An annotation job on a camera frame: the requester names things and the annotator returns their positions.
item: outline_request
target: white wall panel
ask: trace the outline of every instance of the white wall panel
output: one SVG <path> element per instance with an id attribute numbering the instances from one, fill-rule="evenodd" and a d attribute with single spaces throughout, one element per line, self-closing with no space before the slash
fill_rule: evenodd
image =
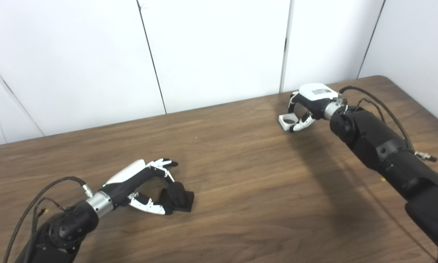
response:
<path id="1" fill-rule="evenodd" d="M 0 74 L 45 135 L 165 113 L 136 0 L 0 0 Z"/>
<path id="2" fill-rule="evenodd" d="M 0 79 L 0 144 L 41 136 L 32 119 Z"/>
<path id="3" fill-rule="evenodd" d="M 142 9 L 167 113 L 279 92 L 289 0 L 157 0 Z"/>
<path id="4" fill-rule="evenodd" d="M 360 77 L 384 75 L 438 118 L 438 0 L 386 0 Z"/>
<path id="5" fill-rule="evenodd" d="M 295 0 L 283 91 L 354 79 L 383 0 Z"/>

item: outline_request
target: robotic arm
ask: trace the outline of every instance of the robotic arm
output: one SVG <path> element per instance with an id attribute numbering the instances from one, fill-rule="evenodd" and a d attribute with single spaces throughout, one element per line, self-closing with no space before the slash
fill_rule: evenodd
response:
<path id="1" fill-rule="evenodd" d="M 112 176 L 95 195 L 87 189 L 89 198 L 49 218 L 31 237 L 16 263 L 72 263 L 87 234 L 95 230 L 99 219 L 119 206 L 170 215 L 173 210 L 191 211 L 194 193 L 175 182 L 167 167 L 178 163 L 159 159 L 146 165 L 137 160 Z M 136 192 L 136 188 L 153 177 L 164 178 L 169 187 L 163 190 L 159 202 Z"/>
<path id="2" fill-rule="evenodd" d="M 296 103 L 308 111 L 302 118 L 293 113 Z M 342 95 L 323 84 L 307 84 L 292 93 L 289 113 L 279 116 L 284 130 L 296 132 L 315 120 L 329 121 L 338 136 L 369 169 L 381 174 L 406 200 L 409 217 L 438 246 L 438 173 L 422 160 L 436 161 L 416 153 L 391 128 L 373 113 L 358 106 L 348 106 Z"/>

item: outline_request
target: robot forearm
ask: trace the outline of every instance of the robot forearm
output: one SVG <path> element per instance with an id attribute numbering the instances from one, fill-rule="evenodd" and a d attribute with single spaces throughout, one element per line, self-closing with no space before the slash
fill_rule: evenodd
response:
<path id="1" fill-rule="evenodd" d="M 349 88 L 362 91 L 382 104 L 360 88 L 343 90 Z M 297 103 L 308 110 L 302 118 L 293 112 Z M 399 125 L 389 109 L 384 108 Z M 367 168 L 381 174 L 407 201 L 407 214 L 438 246 L 438 173 L 419 159 L 436 161 L 436 158 L 414 152 L 407 140 L 373 113 L 359 106 L 348 106 L 341 94 L 323 84 L 301 86 L 292 93 L 287 114 L 279 116 L 282 128 L 290 132 L 302 130 L 319 119 L 329 120 L 331 131 Z"/>
<path id="2" fill-rule="evenodd" d="M 438 246 L 438 173 L 419 160 L 403 138 L 362 108 L 338 109 L 330 127 L 367 168 L 381 174 L 407 201 L 407 214 Z"/>

